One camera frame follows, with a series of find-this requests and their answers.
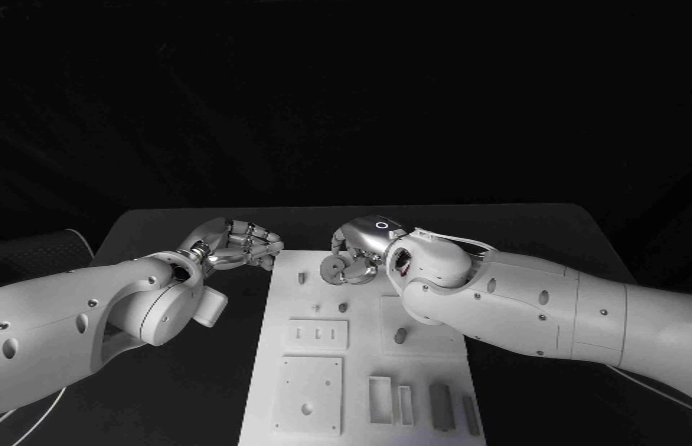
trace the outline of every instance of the robotic hand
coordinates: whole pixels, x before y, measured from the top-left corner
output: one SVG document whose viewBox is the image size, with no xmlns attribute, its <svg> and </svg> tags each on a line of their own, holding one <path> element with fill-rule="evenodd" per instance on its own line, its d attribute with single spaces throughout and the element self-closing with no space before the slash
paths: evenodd
<svg viewBox="0 0 692 446">
<path fill-rule="evenodd" d="M 339 255 L 345 243 L 351 260 Z M 692 396 L 692 295 L 600 279 L 469 239 L 407 232 L 383 216 L 341 227 L 332 253 L 325 281 L 365 284 L 383 268 L 420 322 L 519 354 L 622 368 Z"/>
<path fill-rule="evenodd" d="M 212 327 L 228 298 L 205 286 L 215 270 L 273 269 L 277 234 L 224 218 L 176 251 L 0 288 L 0 413 L 94 374 L 124 351 L 161 346 L 191 319 Z"/>
</svg>

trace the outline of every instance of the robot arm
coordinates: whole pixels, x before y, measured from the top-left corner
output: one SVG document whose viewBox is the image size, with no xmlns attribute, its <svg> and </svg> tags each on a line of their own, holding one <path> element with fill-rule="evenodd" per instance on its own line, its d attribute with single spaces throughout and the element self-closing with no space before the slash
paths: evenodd
<svg viewBox="0 0 692 446">
<path fill-rule="evenodd" d="M 341 231 L 364 244 L 362 236 L 372 235 L 364 225 L 391 221 L 358 221 Z M 419 321 L 447 324 L 519 354 L 619 367 L 692 396 L 692 295 L 600 279 L 453 238 L 466 249 L 473 246 L 469 252 L 450 237 L 420 229 L 393 236 L 370 256 L 378 256 L 377 266 Z M 323 277 L 334 284 L 351 282 L 348 268 Z"/>
<path fill-rule="evenodd" d="M 218 218 L 176 251 L 0 288 L 0 412 L 94 374 L 124 351 L 161 346 L 191 319 L 212 327 L 227 306 L 205 286 L 215 270 L 272 270 L 280 237 Z"/>
</svg>

